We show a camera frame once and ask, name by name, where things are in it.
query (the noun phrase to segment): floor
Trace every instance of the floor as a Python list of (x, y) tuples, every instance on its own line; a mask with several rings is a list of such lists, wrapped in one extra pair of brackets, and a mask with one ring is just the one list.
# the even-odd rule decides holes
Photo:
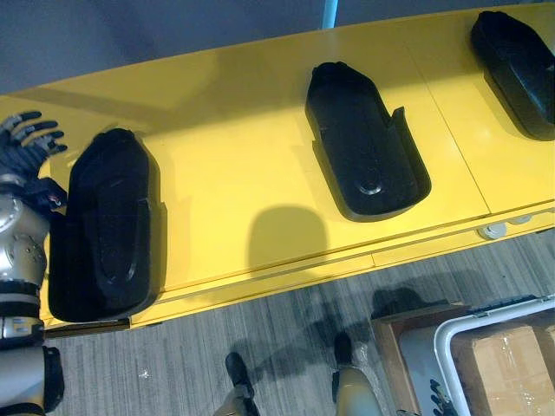
[(555, 231), (269, 296), (150, 328), (52, 340), (65, 398), (54, 415), (211, 416), (240, 352), (261, 415), (334, 415), (332, 341), (346, 329), (384, 414), (395, 414), (369, 318), (424, 302), (481, 305), (555, 292)]

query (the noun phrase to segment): blue pole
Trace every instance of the blue pole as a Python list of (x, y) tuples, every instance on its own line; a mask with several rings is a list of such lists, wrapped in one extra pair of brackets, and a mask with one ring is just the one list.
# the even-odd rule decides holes
[(336, 26), (338, 4), (339, 0), (325, 0), (323, 6), (322, 29), (331, 29)]

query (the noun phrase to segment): gray wall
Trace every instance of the gray wall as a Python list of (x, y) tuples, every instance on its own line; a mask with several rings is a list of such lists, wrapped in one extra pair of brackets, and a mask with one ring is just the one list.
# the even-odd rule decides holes
[[(515, 0), (340, 0), (337, 24)], [(1, 0), (0, 94), (129, 63), (318, 29), (323, 0)]]

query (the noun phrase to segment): yellow table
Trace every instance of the yellow table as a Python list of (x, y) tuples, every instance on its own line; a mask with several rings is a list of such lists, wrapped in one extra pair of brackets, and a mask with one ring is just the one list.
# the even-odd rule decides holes
[[(554, 49), (553, 3), (506, 7)], [(138, 327), (201, 310), (553, 226), (553, 142), (506, 115), (469, 45), (478, 10), (365, 23), (201, 51), (0, 97), (0, 114), (37, 108), (60, 121), (69, 170), (101, 130), (134, 130), (160, 168), (164, 289)], [(430, 195), (374, 223), (343, 218), (312, 151), (304, 101), (314, 66), (368, 75), (389, 112), (404, 106)], [(43, 294), (48, 288), (48, 281)], [(51, 328), (43, 296), (42, 318)]]

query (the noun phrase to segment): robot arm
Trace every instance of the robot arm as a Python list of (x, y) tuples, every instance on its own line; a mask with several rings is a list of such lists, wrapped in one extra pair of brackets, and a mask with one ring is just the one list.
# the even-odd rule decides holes
[(0, 124), (0, 414), (44, 415), (62, 399), (56, 348), (42, 347), (39, 318), (51, 210), (66, 194), (52, 179), (38, 179), (49, 156), (66, 150), (55, 121), (27, 124), (37, 111)]

